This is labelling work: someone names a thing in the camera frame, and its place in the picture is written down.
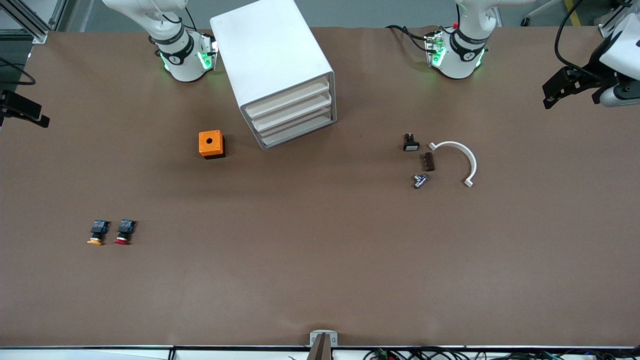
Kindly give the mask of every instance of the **small electrical component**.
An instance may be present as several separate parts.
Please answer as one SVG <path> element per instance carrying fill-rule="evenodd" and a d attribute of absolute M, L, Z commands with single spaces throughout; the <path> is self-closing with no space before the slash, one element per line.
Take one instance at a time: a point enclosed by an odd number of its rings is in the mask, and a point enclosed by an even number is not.
<path fill-rule="evenodd" d="M 198 135 L 198 148 L 203 158 L 219 159 L 227 155 L 225 137 L 220 130 L 202 131 Z"/>
<path fill-rule="evenodd" d="M 15 66 L 15 64 L 5 61 L 4 59 L 0 61 L 5 62 L 5 64 L 0 66 L 9 65 L 20 70 Z M 31 76 L 24 72 L 24 70 L 20 71 L 31 78 Z M 41 109 L 42 106 L 37 102 L 33 102 L 24 96 L 12 92 L 11 90 L 3 90 L 2 94 L 0 94 L 0 128 L 2 128 L 4 118 L 9 117 L 27 120 L 40 127 L 49 127 L 49 118 L 40 113 Z"/>
<path fill-rule="evenodd" d="M 93 222 L 93 227 L 91 228 L 91 238 L 87 241 L 87 244 L 92 245 L 102 245 L 102 241 L 104 240 L 104 235 L 109 231 L 109 222 L 105 220 L 96 220 Z"/>
<path fill-rule="evenodd" d="M 122 219 L 120 226 L 118 226 L 118 237 L 114 241 L 119 245 L 128 245 L 131 239 L 131 234 L 136 230 L 136 222 L 132 220 Z"/>
<path fill-rule="evenodd" d="M 434 171 L 436 169 L 432 152 L 425 152 L 424 155 L 422 155 L 422 160 L 424 162 L 424 171 Z"/>
<path fill-rule="evenodd" d="M 413 139 L 413 134 L 411 133 L 404 134 L 404 146 L 402 150 L 416 151 L 418 149 L 420 149 L 420 143 Z"/>
<path fill-rule="evenodd" d="M 422 174 L 422 175 L 414 176 L 413 180 L 415 180 L 415 184 L 413 184 L 413 187 L 416 189 L 419 189 L 419 188 L 422 188 L 422 185 L 424 185 L 424 183 L 429 181 L 430 178 L 427 174 Z"/>

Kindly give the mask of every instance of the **metal connector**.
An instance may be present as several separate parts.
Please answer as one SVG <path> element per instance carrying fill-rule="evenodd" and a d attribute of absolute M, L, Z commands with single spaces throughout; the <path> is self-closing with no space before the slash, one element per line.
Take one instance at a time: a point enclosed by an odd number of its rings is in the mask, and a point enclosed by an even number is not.
<path fill-rule="evenodd" d="M 333 330 L 314 330 L 309 334 L 309 346 L 313 347 L 316 338 L 322 334 L 326 334 L 327 342 L 331 347 L 338 346 L 338 332 Z"/>
<path fill-rule="evenodd" d="M 429 181 L 429 176 L 427 174 L 416 175 L 413 177 L 413 179 L 415 180 L 415 184 L 413 184 L 413 187 L 419 189 L 422 188 L 422 185 L 424 185 L 424 183 Z"/>

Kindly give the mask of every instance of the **black cable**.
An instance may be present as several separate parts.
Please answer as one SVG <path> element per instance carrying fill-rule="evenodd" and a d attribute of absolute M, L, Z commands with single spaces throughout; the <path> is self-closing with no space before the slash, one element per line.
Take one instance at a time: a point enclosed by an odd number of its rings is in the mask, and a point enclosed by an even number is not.
<path fill-rule="evenodd" d="M 449 352 L 454 354 L 454 355 L 458 354 L 460 356 L 460 358 L 463 359 L 463 360 L 471 360 L 471 359 L 469 359 L 469 356 L 467 356 L 463 352 L 460 352 L 460 351 L 457 351 L 457 350 L 449 350 Z"/>
<path fill-rule="evenodd" d="M 622 352 L 621 352 L 621 355 L 620 355 L 620 356 L 618 356 L 618 357 L 625 357 L 625 358 L 626 358 L 626 357 L 630 357 L 630 358 L 632 358 L 633 360 L 637 360 L 635 356 L 633 356 L 631 353 L 628 353 L 628 352 L 626 352 L 626 351 L 622 351 Z"/>
<path fill-rule="evenodd" d="M 538 356 L 537 354 L 513 352 L 507 356 L 496 357 L 492 360 L 539 360 L 539 359 L 544 359 L 544 357 Z"/>
<path fill-rule="evenodd" d="M 453 359 L 451 359 L 451 357 L 449 357 L 449 356 L 445 353 L 445 351 L 447 351 L 447 352 L 448 352 L 448 350 L 447 350 L 447 349 L 443 349 L 443 348 L 439 348 L 439 347 L 427 347 L 427 348 L 422 348 L 422 349 L 421 349 L 421 351 L 422 351 L 422 353 L 423 353 L 423 354 L 424 354 L 424 352 L 425 352 L 425 351 L 427 351 L 427 352 L 434 352 L 434 353 L 435 353 L 433 356 L 428 356 L 428 355 L 426 355 L 426 354 L 425 354 L 428 360 L 431 360 L 431 359 L 432 359 L 432 358 L 434 358 L 436 355 L 442 355 L 442 356 L 446 357 L 446 358 L 447 358 L 447 360 L 453 360 Z"/>
<path fill-rule="evenodd" d="M 178 21 L 173 21 L 171 19 L 169 19 L 165 14 L 162 14 L 162 17 L 164 17 L 165 20 L 167 20 L 168 22 L 171 22 L 172 24 L 182 24 L 182 17 L 178 16 Z"/>
<path fill-rule="evenodd" d="M 35 85 L 36 84 L 36 79 L 33 78 L 33 76 L 29 75 L 26 71 L 20 69 L 18 66 L 16 66 L 16 64 L 4 59 L 4 58 L 0 58 L 0 61 L 3 62 L 6 66 L 10 66 L 16 70 L 18 70 L 19 72 L 23 73 L 24 75 L 27 76 L 27 78 L 29 78 L 29 81 L 1 81 L 0 83 L 2 84 L 11 84 L 11 85 Z"/>
<path fill-rule="evenodd" d="M 448 32 L 448 31 L 447 31 L 445 28 L 443 28 L 442 26 L 440 26 L 440 27 L 439 27 L 439 29 L 440 29 L 440 31 L 444 31 L 444 32 L 446 32 L 446 33 L 447 33 L 447 34 L 449 34 L 449 35 L 451 35 L 451 34 L 453 34 L 453 33 L 455 33 L 455 32 L 456 32 L 456 30 L 454 30 L 454 31 L 452 31 L 452 32 Z"/>
<path fill-rule="evenodd" d="M 398 360 L 408 360 L 408 359 L 406 358 L 406 356 L 404 356 L 404 355 L 400 354 L 400 352 L 398 352 L 398 351 L 393 351 L 393 350 L 391 350 L 391 351 L 390 351 L 390 353 L 391 353 L 392 355 L 395 355 L 395 356 L 398 358 Z"/>
<path fill-rule="evenodd" d="M 420 37 L 416 34 L 413 34 L 411 32 L 409 32 L 409 29 L 406 28 L 406 26 L 403 26 L 402 28 L 398 25 L 389 25 L 389 26 L 385 26 L 385 29 L 398 29 L 400 31 L 402 31 L 405 35 L 409 36 L 409 39 L 411 39 L 411 41 L 413 42 L 413 44 L 420 50 L 429 53 L 429 54 L 435 54 L 435 50 L 431 50 L 431 49 L 426 49 L 422 46 L 420 46 L 420 44 L 418 44 L 414 39 L 419 39 L 424 41 L 425 38 L 424 37 Z"/>
<path fill-rule="evenodd" d="M 197 31 L 196 23 L 193 22 L 193 18 L 191 17 L 191 13 L 189 12 L 189 9 L 187 9 L 187 8 L 184 8 L 184 9 L 187 11 L 187 15 L 189 15 L 189 20 L 191 20 L 191 25 L 192 25 L 193 29 Z"/>
<path fill-rule="evenodd" d="M 571 17 L 571 14 L 573 14 L 573 12 L 575 11 L 575 9 L 580 6 L 580 4 L 582 4 L 584 0 L 577 0 L 575 2 L 575 4 L 573 5 L 573 7 L 571 7 L 571 9 L 566 13 L 566 15 L 564 16 L 564 19 L 562 20 L 562 23 L 560 23 L 560 28 L 558 28 L 558 32 L 556 34 L 556 42 L 554 44 L 554 52 L 556 53 L 556 58 L 558 58 L 558 60 L 560 60 L 563 64 L 582 72 L 585 75 L 591 76 L 593 79 L 596 79 L 598 81 L 600 81 L 600 77 L 594 75 L 593 73 L 591 73 L 590 71 L 587 71 L 585 69 L 583 69 L 582 67 L 568 61 L 567 59 L 563 58 L 562 55 L 560 55 L 560 50 L 558 49 L 558 45 L 560 44 L 560 36 L 562 35 L 562 30 L 564 29 L 564 25 L 566 24 L 566 21 L 569 20 L 569 17 Z"/>
<path fill-rule="evenodd" d="M 175 360 L 175 347 L 169 349 L 169 356 L 167 357 L 167 360 Z"/>
<path fill-rule="evenodd" d="M 169 19 L 165 14 L 162 14 L 162 17 L 164 17 L 165 20 L 167 20 L 168 22 L 171 22 L 172 24 L 182 24 L 182 17 L 178 16 L 178 21 L 173 21 L 173 20 Z M 194 25 L 194 27 L 191 27 L 191 26 L 188 26 L 188 25 L 184 25 L 184 24 L 182 24 L 182 25 L 187 29 L 192 29 L 192 30 L 196 29 L 195 25 Z"/>

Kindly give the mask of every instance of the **green connector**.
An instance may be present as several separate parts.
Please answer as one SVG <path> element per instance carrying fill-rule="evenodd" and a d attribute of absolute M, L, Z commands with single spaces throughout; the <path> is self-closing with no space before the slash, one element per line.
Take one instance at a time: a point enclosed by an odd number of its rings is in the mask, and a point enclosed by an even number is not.
<path fill-rule="evenodd" d="M 433 55 L 433 66 L 440 66 L 442 63 L 442 55 L 447 49 L 441 46 L 440 49 Z"/>
<path fill-rule="evenodd" d="M 198 59 L 200 59 L 200 62 L 202 63 L 202 67 L 205 70 L 209 70 L 211 69 L 211 56 L 207 55 L 207 54 L 203 54 L 200 51 L 198 52 Z"/>

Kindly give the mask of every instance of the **green led light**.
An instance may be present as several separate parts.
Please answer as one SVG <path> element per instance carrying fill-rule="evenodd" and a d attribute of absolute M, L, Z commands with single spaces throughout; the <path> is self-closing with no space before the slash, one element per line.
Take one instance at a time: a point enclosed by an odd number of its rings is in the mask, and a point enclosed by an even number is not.
<path fill-rule="evenodd" d="M 480 55 L 478 55 L 478 62 L 476 63 L 476 67 L 480 66 L 480 61 L 482 61 L 482 55 L 484 55 L 484 49 L 482 49 L 482 51 L 480 52 Z"/>
<path fill-rule="evenodd" d="M 433 55 L 433 61 L 431 62 L 433 66 L 440 66 L 442 63 L 442 55 L 445 53 L 446 48 L 441 46 L 438 51 Z"/>
<path fill-rule="evenodd" d="M 162 59 L 162 62 L 164 63 L 164 69 L 165 69 L 165 70 L 167 70 L 167 71 L 170 71 L 170 70 L 169 70 L 169 65 L 167 65 L 167 63 L 166 63 L 166 59 L 164 58 L 164 56 L 162 55 L 162 53 L 160 53 L 160 59 Z"/>
<path fill-rule="evenodd" d="M 211 57 L 207 54 L 203 54 L 200 51 L 198 52 L 198 59 L 202 63 L 202 67 L 205 70 L 209 70 L 211 68 Z"/>

